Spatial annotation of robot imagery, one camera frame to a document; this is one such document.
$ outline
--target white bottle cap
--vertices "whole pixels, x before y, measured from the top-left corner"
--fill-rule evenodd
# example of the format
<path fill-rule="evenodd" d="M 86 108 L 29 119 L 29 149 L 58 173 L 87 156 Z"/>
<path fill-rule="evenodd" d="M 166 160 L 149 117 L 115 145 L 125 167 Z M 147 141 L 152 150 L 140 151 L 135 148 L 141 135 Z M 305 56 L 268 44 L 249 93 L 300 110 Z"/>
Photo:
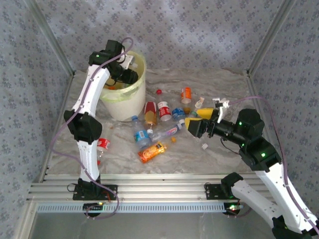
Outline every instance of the white bottle cap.
<path fill-rule="evenodd" d="M 204 150 L 207 149 L 207 147 L 208 147 L 207 143 L 205 143 L 205 144 L 203 144 L 203 145 L 201 146 L 201 148 L 204 149 Z"/>

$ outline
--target patterned wallpaper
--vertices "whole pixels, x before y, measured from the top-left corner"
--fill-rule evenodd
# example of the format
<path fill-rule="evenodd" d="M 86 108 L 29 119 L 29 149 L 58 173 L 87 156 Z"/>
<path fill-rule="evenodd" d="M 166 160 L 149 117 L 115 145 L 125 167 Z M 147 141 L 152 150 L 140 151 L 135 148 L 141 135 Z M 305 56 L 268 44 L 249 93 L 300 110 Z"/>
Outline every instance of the patterned wallpaper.
<path fill-rule="evenodd" d="M 39 174 L 68 75 L 21 0 L 0 2 L 0 238 Z"/>
<path fill-rule="evenodd" d="M 131 36 L 150 68 L 247 69 L 281 0 L 37 0 L 71 66 Z"/>
<path fill-rule="evenodd" d="M 319 216 L 318 26 L 319 2 L 297 1 L 253 79 L 275 111 L 290 179 Z"/>

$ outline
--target plastic bucket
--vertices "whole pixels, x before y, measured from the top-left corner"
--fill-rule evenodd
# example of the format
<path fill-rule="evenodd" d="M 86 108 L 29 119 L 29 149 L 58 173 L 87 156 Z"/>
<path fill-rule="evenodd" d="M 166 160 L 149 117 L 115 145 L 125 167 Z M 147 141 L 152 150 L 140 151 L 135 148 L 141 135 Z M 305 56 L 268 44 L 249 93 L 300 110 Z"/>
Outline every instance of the plastic bucket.
<path fill-rule="evenodd" d="M 111 116 L 119 121 L 130 121 L 132 116 L 138 116 L 145 104 L 145 58 L 133 51 L 129 51 L 128 54 L 135 58 L 134 63 L 137 67 L 129 68 L 137 72 L 139 79 L 124 89 L 110 90 L 104 87 L 100 95 Z M 107 82 L 111 84 L 112 79 L 108 79 Z"/>

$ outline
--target white bucket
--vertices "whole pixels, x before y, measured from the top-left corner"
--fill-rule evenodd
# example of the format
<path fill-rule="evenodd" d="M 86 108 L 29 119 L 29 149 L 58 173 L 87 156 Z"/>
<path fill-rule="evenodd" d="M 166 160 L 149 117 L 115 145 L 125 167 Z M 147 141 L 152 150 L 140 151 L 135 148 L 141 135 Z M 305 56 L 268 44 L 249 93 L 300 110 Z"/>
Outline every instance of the white bucket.
<path fill-rule="evenodd" d="M 138 116 L 145 104 L 145 58 L 133 51 L 129 51 L 128 54 L 135 58 L 134 63 L 137 64 L 137 67 L 130 66 L 129 68 L 137 72 L 139 79 L 124 89 L 103 88 L 100 95 L 100 99 L 111 116 L 119 121 L 130 121 L 132 116 Z M 112 84 L 112 79 L 108 79 L 107 82 Z"/>

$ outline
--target purple cable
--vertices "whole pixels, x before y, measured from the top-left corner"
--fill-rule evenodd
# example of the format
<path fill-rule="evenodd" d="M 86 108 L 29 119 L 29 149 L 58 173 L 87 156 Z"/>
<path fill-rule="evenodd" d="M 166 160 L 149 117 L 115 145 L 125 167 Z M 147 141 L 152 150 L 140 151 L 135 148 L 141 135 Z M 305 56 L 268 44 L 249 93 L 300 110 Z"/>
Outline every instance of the purple cable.
<path fill-rule="evenodd" d="M 53 153 L 56 153 L 56 154 L 58 154 L 58 155 L 60 155 L 60 156 L 72 158 L 72 159 L 74 159 L 75 161 L 77 161 L 77 162 L 81 165 L 81 167 L 84 169 L 85 174 L 88 176 L 88 178 L 89 178 L 94 184 L 96 184 L 97 186 L 99 186 L 99 187 L 101 187 L 101 188 L 107 190 L 108 192 L 112 193 L 112 194 L 116 197 L 117 205 L 116 205 L 115 210 L 114 210 L 112 213 L 110 213 L 110 214 L 108 214 L 108 215 L 106 215 L 106 216 L 98 217 L 98 218 L 92 218 L 92 217 L 88 216 L 88 211 L 86 211 L 86 216 L 87 216 L 88 218 L 92 218 L 92 219 L 94 219 L 94 220 L 101 220 L 101 219 L 109 218 L 109 217 L 113 216 L 113 215 L 116 213 L 116 211 L 118 210 L 119 205 L 120 205 L 120 199 L 119 199 L 118 195 L 117 195 L 116 193 L 114 193 L 113 190 L 111 190 L 111 189 L 109 189 L 109 188 L 103 186 L 102 184 L 96 182 L 96 181 L 91 177 L 91 175 L 89 175 L 89 173 L 87 172 L 87 170 L 86 170 L 84 164 L 81 162 L 81 160 L 80 160 L 78 157 L 75 157 L 75 156 L 70 155 L 70 154 L 67 154 L 67 153 L 58 152 L 58 151 L 56 151 L 56 150 L 54 149 L 54 145 L 55 145 L 55 142 L 56 142 L 58 136 L 62 133 L 62 131 L 67 127 L 67 125 L 68 125 L 68 124 L 76 117 L 76 115 L 80 112 L 80 110 L 81 110 L 81 108 L 82 108 L 82 106 L 83 106 L 85 97 L 86 97 L 86 95 L 87 95 L 87 93 L 88 93 L 88 91 L 89 91 L 89 88 L 90 88 L 90 85 L 91 85 L 91 83 L 92 83 L 92 80 L 94 79 L 94 77 L 95 77 L 95 75 L 98 73 L 98 71 L 99 71 L 102 67 L 104 67 L 105 65 L 109 64 L 109 63 L 112 62 L 112 61 L 115 61 L 116 59 L 119 59 L 121 56 L 125 55 L 126 53 L 128 53 L 128 52 L 131 50 L 131 48 L 133 47 L 133 44 L 134 44 L 134 41 L 133 41 L 133 39 L 132 39 L 131 37 L 126 37 L 126 38 L 124 38 L 123 41 L 122 41 L 122 43 L 123 43 L 125 40 L 128 40 L 128 39 L 131 40 L 131 45 L 128 47 L 128 49 L 126 49 L 124 52 L 122 52 L 122 53 L 119 54 L 118 56 L 113 57 L 112 59 L 110 59 L 110 60 L 104 62 L 102 65 L 100 65 L 100 66 L 93 72 L 93 74 L 92 74 L 92 76 L 91 76 L 91 78 L 90 78 L 90 81 L 89 81 L 89 83 L 88 83 L 88 85 L 87 85 L 87 87 L 86 87 L 86 89 L 85 89 L 85 91 L 84 91 L 84 94 L 83 94 L 83 97 L 82 97 L 82 100 L 81 100 L 81 103 L 80 103 L 80 107 L 74 112 L 74 114 L 71 116 L 71 118 L 68 119 L 68 121 L 65 122 L 65 123 L 62 125 L 62 127 L 59 129 L 59 131 L 56 133 L 56 135 L 52 138 L 52 141 L 51 141 L 51 143 L 50 143 L 50 149 L 52 150 Z"/>
<path fill-rule="evenodd" d="M 229 105 L 234 105 L 234 104 L 237 104 L 239 102 L 242 102 L 242 101 L 245 101 L 245 100 L 250 100 L 250 99 L 260 99 L 260 100 L 264 101 L 266 103 L 267 107 L 268 107 L 268 110 L 270 112 L 271 121 L 272 121 L 273 126 L 274 126 L 274 131 L 275 131 L 275 134 L 276 134 L 276 138 L 277 138 L 277 141 L 278 141 L 278 144 L 279 144 L 280 152 L 281 152 L 281 155 L 283 157 L 284 183 L 285 183 L 285 185 L 288 185 L 288 166 L 287 166 L 286 156 L 284 154 L 284 148 L 283 148 L 283 146 L 281 144 L 281 141 L 280 141 L 280 138 L 279 138 L 277 126 L 276 126 L 276 123 L 275 123 L 275 117 L 274 117 L 273 111 L 272 111 L 271 106 L 268 103 L 268 101 L 264 97 L 261 97 L 261 96 L 248 96 L 248 97 L 245 97 L 245 98 L 230 102 Z M 313 229 L 319 235 L 319 229 L 316 227 L 316 225 L 311 220 L 309 220 L 308 215 L 303 211 L 303 209 L 301 208 L 299 203 L 296 201 L 296 199 L 295 199 L 290 187 L 288 186 L 288 187 L 286 187 L 286 189 L 287 189 L 287 192 L 288 192 L 289 196 L 291 197 L 292 201 L 294 202 L 294 204 L 296 205 L 296 207 L 300 211 L 300 213 L 304 216 L 304 218 L 310 223 L 310 225 L 313 227 Z"/>

